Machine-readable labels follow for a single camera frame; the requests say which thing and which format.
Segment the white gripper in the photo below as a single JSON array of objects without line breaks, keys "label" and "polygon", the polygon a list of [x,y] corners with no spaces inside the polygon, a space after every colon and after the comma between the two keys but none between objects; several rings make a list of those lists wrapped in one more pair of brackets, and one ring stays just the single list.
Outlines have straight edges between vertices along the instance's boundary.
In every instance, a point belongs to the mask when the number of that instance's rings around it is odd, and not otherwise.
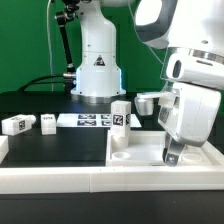
[{"label": "white gripper", "polygon": [[162,159],[167,166],[177,165],[183,144],[201,147],[207,141],[220,101],[219,91],[178,82],[159,99],[158,123],[167,132]]}]

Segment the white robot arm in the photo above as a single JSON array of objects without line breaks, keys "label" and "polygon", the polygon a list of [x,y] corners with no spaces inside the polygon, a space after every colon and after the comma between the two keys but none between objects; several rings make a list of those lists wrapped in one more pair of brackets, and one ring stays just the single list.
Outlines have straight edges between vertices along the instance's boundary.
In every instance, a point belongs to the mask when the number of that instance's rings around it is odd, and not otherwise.
[{"label": "white robot arm", "polygon": [[[131,0],[81,0],[82,63],[72,94],[91,102],[122,94],[116,66],[116,29],[101,8]],[[178,163],[186,145],[202,146],[213,126],[224,90],[224,0],[141,0],[134,17],[139,40],[164,49],[164,89],[135,98],[141,115],[159,100],[158,123],[165,129],[163,161]]]}]

